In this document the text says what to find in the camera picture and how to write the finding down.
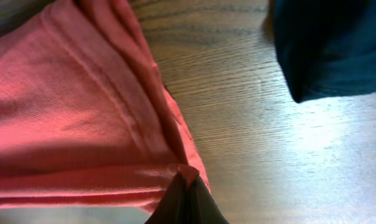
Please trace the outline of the orange red t-shirt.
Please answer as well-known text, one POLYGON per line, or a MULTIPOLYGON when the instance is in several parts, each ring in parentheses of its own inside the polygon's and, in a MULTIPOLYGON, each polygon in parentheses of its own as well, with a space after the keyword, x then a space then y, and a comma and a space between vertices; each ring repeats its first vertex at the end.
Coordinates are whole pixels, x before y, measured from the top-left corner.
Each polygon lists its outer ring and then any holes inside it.
POLYGON ((55 1, 0 38, 0 208, 153 212, 207 178, 124 0, 55 1))

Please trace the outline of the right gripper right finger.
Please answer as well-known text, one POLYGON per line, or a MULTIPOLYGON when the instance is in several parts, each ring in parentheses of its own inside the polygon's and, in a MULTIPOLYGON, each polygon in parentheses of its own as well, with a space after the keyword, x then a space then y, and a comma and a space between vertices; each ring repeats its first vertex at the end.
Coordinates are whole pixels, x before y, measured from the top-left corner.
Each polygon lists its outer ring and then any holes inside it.
POLYGON ((228 224, 217 204, 209 193, 204 181, 197 177, 187 195, 188 223, 191 224, 228 224))

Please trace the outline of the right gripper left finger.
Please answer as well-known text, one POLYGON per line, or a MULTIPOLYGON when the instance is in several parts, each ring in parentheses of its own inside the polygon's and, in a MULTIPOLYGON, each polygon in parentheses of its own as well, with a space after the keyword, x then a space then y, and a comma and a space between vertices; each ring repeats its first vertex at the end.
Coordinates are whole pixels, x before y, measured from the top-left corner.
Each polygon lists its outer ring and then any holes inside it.
POLYGON ((186 180, 177 173, 145 224, 183 224, 185 200, 186 180))

